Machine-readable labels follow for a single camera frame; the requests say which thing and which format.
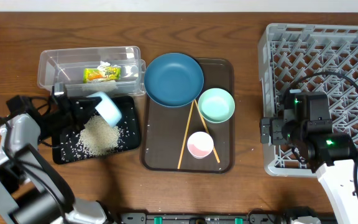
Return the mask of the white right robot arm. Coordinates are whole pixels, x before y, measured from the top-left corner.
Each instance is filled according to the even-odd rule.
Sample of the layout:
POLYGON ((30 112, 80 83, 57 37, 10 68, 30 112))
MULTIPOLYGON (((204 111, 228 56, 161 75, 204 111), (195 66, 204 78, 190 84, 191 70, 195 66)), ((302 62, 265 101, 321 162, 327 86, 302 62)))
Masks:
POLYGON ((307 118, 262 118, 263 144, 288 146, 322 185, 338 223, 358 223, 358 149, 346 133, 335 133, 329 114, 307 118))

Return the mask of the light blue bowl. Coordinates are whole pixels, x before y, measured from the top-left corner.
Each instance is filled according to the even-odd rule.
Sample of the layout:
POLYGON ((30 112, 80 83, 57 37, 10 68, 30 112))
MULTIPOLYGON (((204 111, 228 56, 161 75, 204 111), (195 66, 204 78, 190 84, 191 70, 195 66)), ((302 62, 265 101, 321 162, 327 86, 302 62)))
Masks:
POLYGON ((120 122, 122 118, 122 113, 116 104, 108 97, 105 92, 99 91, 97 93, 93 93, 88 95, 88 98, 99 97, 101 98, 101 102, 95 107, 96 111, 100 114, 100 116, 110 125, 110 127, 114 127, 120 122))

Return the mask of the pink white cup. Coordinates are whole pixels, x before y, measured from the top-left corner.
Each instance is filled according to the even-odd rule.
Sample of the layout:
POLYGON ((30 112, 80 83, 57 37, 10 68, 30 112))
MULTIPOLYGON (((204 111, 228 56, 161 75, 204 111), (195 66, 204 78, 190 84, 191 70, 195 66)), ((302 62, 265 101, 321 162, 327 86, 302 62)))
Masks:
POLYGON ((214 141, 208 133, 198 131, 188 138, 187 148, 194 158, 203 159, 212 153, 214 141))

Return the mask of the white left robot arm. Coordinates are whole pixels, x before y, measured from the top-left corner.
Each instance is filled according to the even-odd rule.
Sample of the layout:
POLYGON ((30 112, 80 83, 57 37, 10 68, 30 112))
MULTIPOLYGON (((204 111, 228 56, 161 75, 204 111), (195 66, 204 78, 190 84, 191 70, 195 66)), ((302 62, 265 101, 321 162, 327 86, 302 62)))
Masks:
POLYGON ((114 223, 100 202, 75 198, 63 177, 40 155, 39 144, 68 128, 80 131, 98 106, 100 96, 50 96, 40 114, 30 96, 7 101, 10 114, 0 117, 0 215, 7 223, 114 223))

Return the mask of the yellow snack wrapper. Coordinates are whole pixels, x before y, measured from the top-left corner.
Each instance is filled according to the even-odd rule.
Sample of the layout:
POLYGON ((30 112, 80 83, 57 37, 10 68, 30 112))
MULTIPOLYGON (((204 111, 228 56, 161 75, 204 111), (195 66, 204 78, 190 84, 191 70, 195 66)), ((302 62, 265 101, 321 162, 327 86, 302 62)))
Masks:
POLYGON ((118 65, 86 68, 83 73, 83 83, 100 83, 118 80, 121 76, 121 67, 118 65))

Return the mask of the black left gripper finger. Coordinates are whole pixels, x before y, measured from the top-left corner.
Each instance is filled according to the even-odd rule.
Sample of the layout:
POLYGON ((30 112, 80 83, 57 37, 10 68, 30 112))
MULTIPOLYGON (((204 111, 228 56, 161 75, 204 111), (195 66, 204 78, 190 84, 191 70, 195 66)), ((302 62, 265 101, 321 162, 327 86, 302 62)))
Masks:
POLYGON ((92 97, 73 97, 73 103, 75 105, 78 105, 79 107, 88 108, 99 105, 99 103, 102 101, 102 98, 100 96, 92 96, 92 97))
POLYGON ((93 117, 99 115, 95 108, 85 108, 78 114, 78 127, 84 128, 85 124, 93 117))

